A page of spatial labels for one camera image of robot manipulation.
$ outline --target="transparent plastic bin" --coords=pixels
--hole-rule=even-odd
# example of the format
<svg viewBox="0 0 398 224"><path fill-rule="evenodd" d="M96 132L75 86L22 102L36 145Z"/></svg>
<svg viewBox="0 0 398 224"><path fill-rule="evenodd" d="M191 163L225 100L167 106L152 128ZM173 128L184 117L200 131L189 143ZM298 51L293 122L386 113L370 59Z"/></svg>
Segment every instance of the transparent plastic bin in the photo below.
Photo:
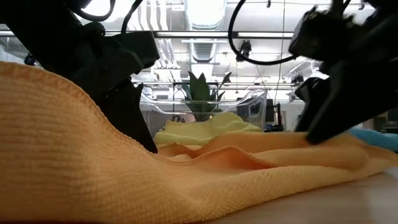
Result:
<svg viewBox="0 0 398 224"><path fill-rule="evenodd" d="M164 130L167 121L189 123L202 122L220 113L232 112L247 123L264 129L267 93L265 90L252 90L238 101L170 101L152 100L142 95L140 109L150 134L154 138ZM187 104L197 108L214 108L212 112L194 113Z"/></svg>

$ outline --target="table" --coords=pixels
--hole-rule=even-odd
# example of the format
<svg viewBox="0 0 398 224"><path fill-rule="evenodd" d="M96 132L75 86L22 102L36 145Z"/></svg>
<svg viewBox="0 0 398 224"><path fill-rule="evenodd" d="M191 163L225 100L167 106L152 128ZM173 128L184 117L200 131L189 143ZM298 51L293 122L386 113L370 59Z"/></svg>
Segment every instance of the table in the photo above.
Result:
<svg viewBox="0 0 398 224"><path fill-rule="evenodd" d="M398 223L398 168L345 184L303 192L201 224Z"/></svg>

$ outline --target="blue object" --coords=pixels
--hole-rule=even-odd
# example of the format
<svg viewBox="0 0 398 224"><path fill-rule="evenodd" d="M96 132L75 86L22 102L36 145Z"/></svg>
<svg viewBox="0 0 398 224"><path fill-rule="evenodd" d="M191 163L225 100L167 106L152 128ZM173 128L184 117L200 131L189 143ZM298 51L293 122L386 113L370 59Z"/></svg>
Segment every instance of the blue object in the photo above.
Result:
<svg viewBox="0 0 398 224"><path fill-rule="evenodd" d="M349 130L349 132L371 146L398 152L398 134L382 134L374 130L356 128Z"/></svg>

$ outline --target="ventilation duct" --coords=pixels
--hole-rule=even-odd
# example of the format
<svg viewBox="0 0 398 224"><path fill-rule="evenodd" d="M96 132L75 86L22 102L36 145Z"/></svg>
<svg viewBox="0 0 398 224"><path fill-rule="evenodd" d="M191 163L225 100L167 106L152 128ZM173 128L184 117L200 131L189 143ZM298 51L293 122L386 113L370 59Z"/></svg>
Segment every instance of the ventilation duct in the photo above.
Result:
<svg viewBox="0 0 398 224"><path fill-rule="evenodd" d="M223 25L226 0L184 0L185 19L190 30L220 30ZM210 62L216 44L191 43L190 52L198 63Z"/></svg>

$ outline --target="yellow towel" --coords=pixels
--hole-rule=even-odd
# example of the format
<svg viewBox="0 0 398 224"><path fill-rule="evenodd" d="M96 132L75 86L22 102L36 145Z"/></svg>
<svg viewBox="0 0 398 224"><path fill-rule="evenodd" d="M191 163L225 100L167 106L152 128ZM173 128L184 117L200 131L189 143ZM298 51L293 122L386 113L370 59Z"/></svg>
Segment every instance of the yellow towel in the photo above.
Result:
<svg viewBox="0 0 398 224"><path fill-rule="evenodd" d="M165 130L155 135L155 143L158 147L172 143L202 146L217 135L230 132L262 132L262 130L253 124L245 123L234 113L222 113L205 122L167 121Z"/></svg>
<svg viewBox="0 0 398 224"><path fill-rule="evenodd" d="M0 63L0 222L198 222L396 165L350 136L311 147L300 133L229 133L151 154L72 82Z"/></svg>

